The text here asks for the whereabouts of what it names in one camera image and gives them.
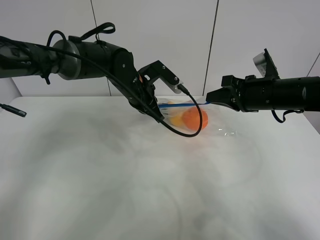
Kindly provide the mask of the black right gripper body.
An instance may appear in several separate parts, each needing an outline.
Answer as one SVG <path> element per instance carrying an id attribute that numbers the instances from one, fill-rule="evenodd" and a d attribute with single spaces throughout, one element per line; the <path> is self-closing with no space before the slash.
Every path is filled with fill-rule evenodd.
<path id="1" fill-rule="evenodd" d="M 237 112 L 244 111 L 244 106 L 241 101 L 241 91 L 244 80 L 233 75 L 222 77 L 221 86 L 227 91 L 225 97 L 225 106 Z"/>

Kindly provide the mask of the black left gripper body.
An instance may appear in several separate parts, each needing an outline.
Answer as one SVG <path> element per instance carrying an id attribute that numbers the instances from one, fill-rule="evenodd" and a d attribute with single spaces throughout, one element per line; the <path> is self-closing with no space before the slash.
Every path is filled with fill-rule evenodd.
<path id="1" fill-rule="evenodd" d="M 157 117 L 160 116 L 160 110 L 158 108 L 157 99 L 155 97 L 155 88 L 153 86 L 148 85 L 147 83 L 143 83 L 140 80 L 136 80 L 133 82 L 132 91 L 135 95 L 147 105 Z M 128 99 L 129 104 L 134 107 L 139 112 L 149 115 L 152 117 L 152 114 L 149 110 L 147 110 L 140 102 L 136 101 L 132 96 Z"/>

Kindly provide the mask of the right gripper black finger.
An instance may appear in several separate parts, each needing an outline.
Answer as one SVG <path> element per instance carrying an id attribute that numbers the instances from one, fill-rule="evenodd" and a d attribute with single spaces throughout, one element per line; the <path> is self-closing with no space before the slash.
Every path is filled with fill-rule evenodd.
<path id="1" fill-rule="evenodd" d="M 228 87 L 208 92 L 206 94 L 206 102 L 209 104 L 223 106 L 229 109 L 237 109 L 238 105 L 235 99 L 235 93 Z"/>

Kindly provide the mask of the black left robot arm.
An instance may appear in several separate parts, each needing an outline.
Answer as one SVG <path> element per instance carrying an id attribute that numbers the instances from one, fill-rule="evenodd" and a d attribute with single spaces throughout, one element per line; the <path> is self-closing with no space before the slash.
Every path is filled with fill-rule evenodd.
<path id="1" fill-rule="evenodd" d="M 61 39 L 54 46 L 0 38 L 0 76 L 15 78 L 49 75 L 62 79 L 108 78 L 139 112 L 163 119 L 154 91 L 140 79 L 133 54 L 122 47 L 102 42 Z"/>

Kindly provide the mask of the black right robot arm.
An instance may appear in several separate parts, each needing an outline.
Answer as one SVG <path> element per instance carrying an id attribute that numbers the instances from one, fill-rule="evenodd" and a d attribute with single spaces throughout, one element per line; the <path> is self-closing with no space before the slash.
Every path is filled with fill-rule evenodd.
<path id="1" fill-rule="evenodd" d="M 275 79 L 245 79 L 233 75 L 222 77 L 221 88 L 206 95 L 210 104 L 220 105 L 237 112 L 257 112 L 262 110 L 320 110 L 320 78 L 298 77 Z"/>

